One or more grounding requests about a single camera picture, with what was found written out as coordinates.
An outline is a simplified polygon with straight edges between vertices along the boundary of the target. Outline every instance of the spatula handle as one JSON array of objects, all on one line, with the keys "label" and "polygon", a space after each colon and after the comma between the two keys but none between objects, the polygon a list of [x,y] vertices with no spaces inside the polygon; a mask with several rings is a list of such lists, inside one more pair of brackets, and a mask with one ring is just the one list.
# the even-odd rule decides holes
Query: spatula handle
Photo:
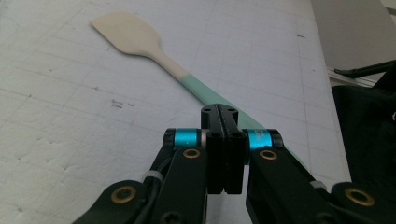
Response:
[{"label": "spatula handle", "polygon": [[240,129],[264,129],[259,122],[245,113],[243,110],[233,105],[231,102],[212,91],[203,82],[189,74],[187,70],[182,68],[178,63],[168,57],[162,50],[155,52],[152,58],[160,66],[162,66],[169,74],[177,79],[187,90],[197,97],[204,105],[223,104],[234,107],[239,111],[238,127]]}]

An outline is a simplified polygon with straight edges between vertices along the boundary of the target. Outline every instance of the white spatula head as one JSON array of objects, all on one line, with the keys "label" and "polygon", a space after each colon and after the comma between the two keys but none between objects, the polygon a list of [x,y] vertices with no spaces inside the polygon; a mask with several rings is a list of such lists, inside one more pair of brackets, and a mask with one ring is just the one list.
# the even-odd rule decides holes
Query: white spatula head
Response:
[{"label": "white spatula head", "polygon": [[121,52],[151,57],[160,49],[160,36],[154,28],[128,12],[109,13],[90,23]]}]

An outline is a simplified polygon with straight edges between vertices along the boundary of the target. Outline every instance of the mint green handle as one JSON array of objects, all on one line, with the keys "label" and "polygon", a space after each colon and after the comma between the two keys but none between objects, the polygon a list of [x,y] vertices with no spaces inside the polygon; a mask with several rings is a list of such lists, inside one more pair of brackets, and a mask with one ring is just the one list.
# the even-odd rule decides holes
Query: mint green handle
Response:
[{"label": "mint green handle", "polygon": [[239,111],[238,128],[240,129],[265,129],[259,122],[245,113],[243,110],[233,105],[215,91],[208,88],[203,82],[192,75],[186,75],[180,83],[189,91],[192,92],[204,105],[223,104],[229,105]]}]

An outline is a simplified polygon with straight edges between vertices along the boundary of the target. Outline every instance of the blue sensor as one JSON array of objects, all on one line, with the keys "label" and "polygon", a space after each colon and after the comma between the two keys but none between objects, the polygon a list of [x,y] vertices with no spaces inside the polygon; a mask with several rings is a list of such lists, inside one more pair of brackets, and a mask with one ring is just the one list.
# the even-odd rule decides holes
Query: blue sensor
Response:
[{"label": "blue sensor", "polygon": [[250,151],[258,147],[271,147],[271,134],[266,129],[247,129],[247,137],[250,143]]},{"label": "blue sensor", "polygon": [[197,129],[176,129],[175,147],[198,147]]}]

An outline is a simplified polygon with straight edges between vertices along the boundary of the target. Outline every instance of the white table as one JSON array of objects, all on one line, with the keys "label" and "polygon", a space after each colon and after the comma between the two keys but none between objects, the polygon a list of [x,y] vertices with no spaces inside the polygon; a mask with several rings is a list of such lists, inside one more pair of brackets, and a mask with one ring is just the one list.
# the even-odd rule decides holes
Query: white table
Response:
[{"label": "white table", "polygon": [[[199,128],[202,106],[188,91],[88,23],[118,10],[278,129],[315,178],[329,188],[350,179],[309,0],[3,0],[0,223],[70,223],[112,183],[140,180],[167,128]],[[245,193],[208,203],[207,223],[250,223]]]}]

